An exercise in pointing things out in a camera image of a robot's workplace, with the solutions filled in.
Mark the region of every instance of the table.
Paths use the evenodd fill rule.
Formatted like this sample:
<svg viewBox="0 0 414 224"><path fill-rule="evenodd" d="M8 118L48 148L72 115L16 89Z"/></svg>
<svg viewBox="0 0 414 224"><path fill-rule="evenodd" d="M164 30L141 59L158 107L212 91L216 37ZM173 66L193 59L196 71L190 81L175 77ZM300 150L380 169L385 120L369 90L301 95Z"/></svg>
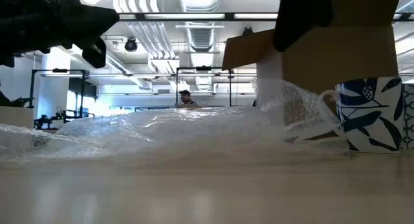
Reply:
<svg viewBox="0 0 414 224"><path fill-rule="evenodd" d="M413 223L414 158L139 168L0 166L0 223Z"/></svg>

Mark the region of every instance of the box flap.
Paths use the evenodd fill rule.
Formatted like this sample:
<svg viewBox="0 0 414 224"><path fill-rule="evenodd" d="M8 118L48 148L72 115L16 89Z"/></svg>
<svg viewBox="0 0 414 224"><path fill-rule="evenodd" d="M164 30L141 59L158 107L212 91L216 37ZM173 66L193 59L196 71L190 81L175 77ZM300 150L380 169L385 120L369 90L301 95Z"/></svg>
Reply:
<svg viewBox="0 0 414 224"><path fill-rule="evenodd" d="M335 25L379 26L392 23L399 0L333 0Z"/></svg>
<svg viewBox="0 0 414 224"><path fill-rule="evenodd" d="M227 39L224 50L223 70L256 63L264 50L271 45L274 30Z"/></svg>

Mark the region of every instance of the security camera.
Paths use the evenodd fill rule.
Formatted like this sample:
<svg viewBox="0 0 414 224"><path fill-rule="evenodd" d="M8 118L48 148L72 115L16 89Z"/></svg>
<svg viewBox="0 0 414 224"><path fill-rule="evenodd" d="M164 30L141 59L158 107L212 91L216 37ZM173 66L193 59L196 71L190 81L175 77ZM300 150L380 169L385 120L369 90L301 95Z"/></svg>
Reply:
<svg viewBox="0 0 414 224"><path fill-rule="evenodd" d="M125 50L127 52L135 52L138 46L136 45L136 39L134 37L130 37L125 44Z"/></svg>

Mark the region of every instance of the bubble wrap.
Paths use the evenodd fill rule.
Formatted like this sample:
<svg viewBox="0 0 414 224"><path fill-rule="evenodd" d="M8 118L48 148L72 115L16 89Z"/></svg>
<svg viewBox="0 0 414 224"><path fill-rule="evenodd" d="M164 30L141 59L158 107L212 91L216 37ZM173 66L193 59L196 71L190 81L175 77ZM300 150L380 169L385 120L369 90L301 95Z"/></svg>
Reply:
<svg viewBox="0 0 414 224"><path fill-rule="evenodd" d="M273 82L269 87L277 82L283 92L262 94L259 108L162 109L83 118L65 124L56 134L0 125L0 162L104 158L136 164L244 163L281 161L287 155L299 158L304 152L343 152L344 139L304 140L338 127L318 95L285 81L259 82ZM299 101L300 109L284 108Z"/></svg>

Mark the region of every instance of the blue and white mug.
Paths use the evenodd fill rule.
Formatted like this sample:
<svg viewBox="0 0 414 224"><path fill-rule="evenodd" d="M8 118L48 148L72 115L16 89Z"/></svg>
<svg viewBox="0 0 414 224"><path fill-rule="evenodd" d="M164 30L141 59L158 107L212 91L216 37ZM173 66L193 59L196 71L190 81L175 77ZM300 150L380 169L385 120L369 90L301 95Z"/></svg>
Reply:
<svg viewBox="0 0 414 224"><path fill-rule="evenodd" d="M404 126L401 78L357 79L335 89L323 92L321 97L336 100L340 132L347 137L349 150L397 153Z"/></svg>

